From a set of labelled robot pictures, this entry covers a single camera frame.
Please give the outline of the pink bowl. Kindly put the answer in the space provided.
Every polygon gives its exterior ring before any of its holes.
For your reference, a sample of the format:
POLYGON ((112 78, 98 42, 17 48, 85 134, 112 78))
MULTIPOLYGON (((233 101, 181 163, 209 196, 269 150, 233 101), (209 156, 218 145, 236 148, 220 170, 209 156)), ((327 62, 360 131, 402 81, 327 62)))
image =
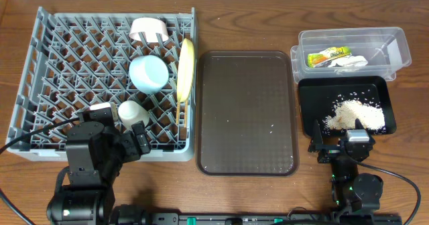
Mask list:
POLYGON ((158 42, 158 34, 160 34, 163 42, 169 39, 166 23, 156 18, 140 17, 135 19, 131 24, 129 37, 133 40, 141 41, 140 33, 149 43, 158 42))

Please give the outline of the yellow round plate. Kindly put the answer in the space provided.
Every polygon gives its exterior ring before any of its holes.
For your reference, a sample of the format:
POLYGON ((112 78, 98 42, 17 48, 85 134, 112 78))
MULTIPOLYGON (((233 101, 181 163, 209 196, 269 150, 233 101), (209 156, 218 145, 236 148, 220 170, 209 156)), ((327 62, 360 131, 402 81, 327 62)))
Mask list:
POLYGON ((180 50, 178 77, 177 77, 177 99, 178 102, 185 102, 190 96, 194 78, 195 53, 193 43, 184 38, 180 50))

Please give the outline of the grey plastic dishwasher rack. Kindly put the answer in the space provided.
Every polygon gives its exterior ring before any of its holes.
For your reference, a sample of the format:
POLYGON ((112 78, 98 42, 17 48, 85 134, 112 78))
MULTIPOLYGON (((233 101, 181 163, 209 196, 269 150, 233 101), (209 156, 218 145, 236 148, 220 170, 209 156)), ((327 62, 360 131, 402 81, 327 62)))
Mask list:
POLYGON ((146 128, 151 152, 144 161, 189 161, 194 155, 196 95, 184 102, 176 124, 176 80, 184 38, 198 41, 198 22, 190 13, 157 13, 169 39, 158 42, 129 37, 136 13, 48 13, 39 8, 21 75, 9 130, 8 151, 30 161, 66 161, 70 120, 91 105, 132 100, 149 113, 146 128), (161 58, 168 83, 155 94, 144 94, 128 75, 140 56, 161 58))

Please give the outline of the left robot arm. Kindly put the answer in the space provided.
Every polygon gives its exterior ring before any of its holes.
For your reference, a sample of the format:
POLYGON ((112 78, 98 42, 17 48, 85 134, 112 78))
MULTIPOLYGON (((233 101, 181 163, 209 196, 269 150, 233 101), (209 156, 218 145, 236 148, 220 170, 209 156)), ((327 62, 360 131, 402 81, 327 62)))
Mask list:
POLYGON ((47 207, 52 224, 151 224, 136 205, 115 205, 113 183, 124 163, 150 153, 148 112, 135 101, 95 104, 67 134, 68 166, 47 207))

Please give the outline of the black waste tray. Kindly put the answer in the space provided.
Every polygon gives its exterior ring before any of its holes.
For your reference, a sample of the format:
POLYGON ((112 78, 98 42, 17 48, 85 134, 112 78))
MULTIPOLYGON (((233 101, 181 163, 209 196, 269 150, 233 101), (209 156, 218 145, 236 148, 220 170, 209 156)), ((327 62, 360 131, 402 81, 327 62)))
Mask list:
POLYGON ((314 122, 318 121, 323 137, 338 137, 344 130, 330 130, 324 120, 334 116, 334 106, 347 100, 358 100, 383 111, 385 126, 372 135, 390 135, 397 125, 386 81, 380 76, 341 78, 307 78, 298 83, 298 97, 302 115, 303 132, 312 136, 314 122))

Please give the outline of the rice and peanut scraps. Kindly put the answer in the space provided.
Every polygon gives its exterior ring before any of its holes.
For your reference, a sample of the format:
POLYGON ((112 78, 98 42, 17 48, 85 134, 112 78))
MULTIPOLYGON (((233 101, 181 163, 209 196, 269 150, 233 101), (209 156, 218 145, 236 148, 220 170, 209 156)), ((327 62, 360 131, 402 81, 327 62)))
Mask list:
POLYGON ((326 130, 345 131, 355 128, 358 119, 364 129, 370 131, 382 131, 386 128, 385 115, 381 103, 375 97, 365 98, 364 92, 350 92, 338 94, 332 102, 330 110, 332 115, 327 115, 322 120, 326 130))

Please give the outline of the translucent white cup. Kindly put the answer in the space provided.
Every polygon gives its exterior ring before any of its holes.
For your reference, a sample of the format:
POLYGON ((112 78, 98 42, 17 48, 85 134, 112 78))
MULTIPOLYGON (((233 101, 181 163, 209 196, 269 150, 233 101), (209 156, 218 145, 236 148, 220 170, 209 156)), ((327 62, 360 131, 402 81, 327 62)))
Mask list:
POLYGON ((139 121, 143 121, 145 126, 149 123, 149 113, 132 100, 127 100, 119 105, 118 115, 123 126, 128 130, 131 130, 131 126, 139 121))

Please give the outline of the white wrapper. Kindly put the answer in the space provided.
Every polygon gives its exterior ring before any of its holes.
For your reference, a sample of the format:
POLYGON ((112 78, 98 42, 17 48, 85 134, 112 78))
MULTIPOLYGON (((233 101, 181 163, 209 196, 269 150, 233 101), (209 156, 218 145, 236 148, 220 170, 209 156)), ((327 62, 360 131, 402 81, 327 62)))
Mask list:
POLYGON ((366 66, 367 64, 368 61, 363 56, 345 56, 334 59, 328 67, 361 67, 366 66))

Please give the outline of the light blue bowl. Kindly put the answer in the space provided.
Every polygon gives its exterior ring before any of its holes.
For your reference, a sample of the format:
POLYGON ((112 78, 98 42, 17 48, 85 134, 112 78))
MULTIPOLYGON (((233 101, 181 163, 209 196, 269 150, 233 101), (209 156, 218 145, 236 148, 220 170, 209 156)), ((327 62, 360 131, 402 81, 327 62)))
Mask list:
POLYGON ((147 55, 136 57, 131 61, 129 77, 138 91, 155 94, 168 83, 169 72, 161 58, 147 55))

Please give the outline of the brown serving tray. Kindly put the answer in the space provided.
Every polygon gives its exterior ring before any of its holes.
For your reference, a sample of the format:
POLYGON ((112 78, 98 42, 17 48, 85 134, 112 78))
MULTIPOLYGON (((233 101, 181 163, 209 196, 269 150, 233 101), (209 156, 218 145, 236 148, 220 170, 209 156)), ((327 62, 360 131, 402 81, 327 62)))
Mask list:
POLYGON ((213 176, 280 176, 299 166, 290 58, 211 51, 200 58, 197 167, 213 176))

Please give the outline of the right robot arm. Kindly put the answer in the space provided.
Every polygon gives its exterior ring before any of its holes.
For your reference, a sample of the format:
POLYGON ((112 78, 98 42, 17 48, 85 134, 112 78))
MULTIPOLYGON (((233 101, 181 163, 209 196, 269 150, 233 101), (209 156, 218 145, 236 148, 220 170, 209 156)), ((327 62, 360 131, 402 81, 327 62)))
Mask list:
POLYGON ((380 209, 383 180, 358 171, 358 163, 368 158, 374 144, 358 119, 355 128, 346 131, 335 145, 324 143, 319 122, 314 121, 308 151, 318 154, 317 162, 331 166, 332 199, 338 206, 332 212, 335 222, 355 219, 372 223, 374 211, 380 209))

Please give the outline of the orange green snack wrapper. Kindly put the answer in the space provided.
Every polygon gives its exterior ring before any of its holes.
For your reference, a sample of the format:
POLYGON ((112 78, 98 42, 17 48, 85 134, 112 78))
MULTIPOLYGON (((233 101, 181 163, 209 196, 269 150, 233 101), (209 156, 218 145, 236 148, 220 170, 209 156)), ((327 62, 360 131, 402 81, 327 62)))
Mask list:
POLYGON ((349 47, 330 47, 321 52, 308 54, 307 65, 310 68, 319 67, 329 61, 351 55, 349 47))

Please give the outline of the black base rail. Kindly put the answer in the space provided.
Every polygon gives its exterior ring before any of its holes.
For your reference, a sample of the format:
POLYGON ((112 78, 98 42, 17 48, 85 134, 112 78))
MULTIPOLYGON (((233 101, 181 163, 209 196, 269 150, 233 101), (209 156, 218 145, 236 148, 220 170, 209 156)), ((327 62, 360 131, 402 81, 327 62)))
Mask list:
POLYGON ((331 214, 321 214, 294 208, 287 214, 181 214, 176 212, 150 213, 136 205, 117 206, 109 219, 114 225, 258 225, 258 224, 374 224, 397 225, 402 218, 397 215, 344 215, 333 218, 331 214))

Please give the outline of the wooden chopstick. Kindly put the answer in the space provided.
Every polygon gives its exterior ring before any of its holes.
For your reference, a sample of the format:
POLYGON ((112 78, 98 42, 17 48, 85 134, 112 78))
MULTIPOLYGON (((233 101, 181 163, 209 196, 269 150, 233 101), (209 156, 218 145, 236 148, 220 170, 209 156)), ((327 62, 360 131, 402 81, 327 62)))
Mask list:
POLYGON ((180 123, 180 101, 177 102, 176 104, 176 124, 177 126, 180 123))
POLYGON ((188 101, 184 103, 184 127, 188 127, 188 101))

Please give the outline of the clear plastic bin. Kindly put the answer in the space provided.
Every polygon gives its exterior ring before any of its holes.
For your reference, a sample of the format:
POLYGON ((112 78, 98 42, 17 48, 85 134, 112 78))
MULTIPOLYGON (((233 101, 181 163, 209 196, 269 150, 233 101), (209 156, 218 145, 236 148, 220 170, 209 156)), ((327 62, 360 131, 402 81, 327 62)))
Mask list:
POLYGON ((380 76, 386 81, 396 78, 396 72, 412 63, 410 49, 403 29, 399 27, 363 27, 345 29, 316 29, 301 31, 298 45, 290 50, 294 81, 305 78, 337 78, 380 76), (330 47, 349 47, 351 55, 368 61, 361 67, 332 67, 329 61, 319 67, 307 65, 308 54, 330 47))

